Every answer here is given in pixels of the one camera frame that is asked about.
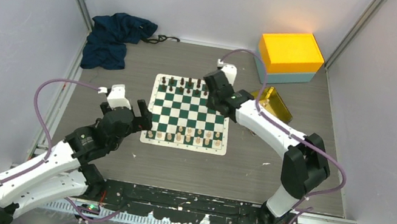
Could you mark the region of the gold metal tin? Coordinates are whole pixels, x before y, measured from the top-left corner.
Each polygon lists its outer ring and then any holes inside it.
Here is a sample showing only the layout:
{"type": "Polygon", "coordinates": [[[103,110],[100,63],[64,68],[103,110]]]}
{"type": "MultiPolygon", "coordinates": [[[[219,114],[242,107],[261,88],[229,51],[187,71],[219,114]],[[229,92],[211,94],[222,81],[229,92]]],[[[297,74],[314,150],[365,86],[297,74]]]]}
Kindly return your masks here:
{"type": "Polygon", "coordinates": [[[264,88],[259,98],[259,104],[260,108],[267,110],[285,124],[289,124],[293,118],[274,86],[264,88]]]}

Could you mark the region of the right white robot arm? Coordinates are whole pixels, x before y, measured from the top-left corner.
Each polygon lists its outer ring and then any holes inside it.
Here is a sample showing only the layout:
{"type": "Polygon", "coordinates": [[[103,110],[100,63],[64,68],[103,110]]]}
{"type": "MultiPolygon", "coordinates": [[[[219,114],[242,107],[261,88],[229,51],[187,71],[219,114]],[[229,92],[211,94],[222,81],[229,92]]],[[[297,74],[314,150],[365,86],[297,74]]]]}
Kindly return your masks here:
{"type": "Polygon", "coordinates": [[[262,205],[262,224],[283,224],[295,204],[330,176],[324,141],[318,134],[295,131],[262,107],[245,90],[236,92],[225,72],[204,76],[207,107],[246,127],[265,141],[282,159],[281,184],[262,205]]]}

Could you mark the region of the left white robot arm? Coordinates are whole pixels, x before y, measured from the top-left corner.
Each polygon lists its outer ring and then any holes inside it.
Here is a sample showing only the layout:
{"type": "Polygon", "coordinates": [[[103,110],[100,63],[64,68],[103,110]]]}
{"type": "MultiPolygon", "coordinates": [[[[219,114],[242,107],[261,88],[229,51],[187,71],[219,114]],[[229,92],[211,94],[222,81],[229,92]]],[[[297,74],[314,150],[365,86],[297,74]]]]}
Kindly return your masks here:
{"type": "Polygon", "coordinates": [[[79,127],[35,158],[0,173],[0,224],[11,222],[50,201],[84,195],[89,200],[103,193],[103,178],[92,163],[118,149],[130,134],[152,129],[152,112],[138,100],[140,115],[123,94],[105,87],[100,107],[103,117],[79,127]]]}

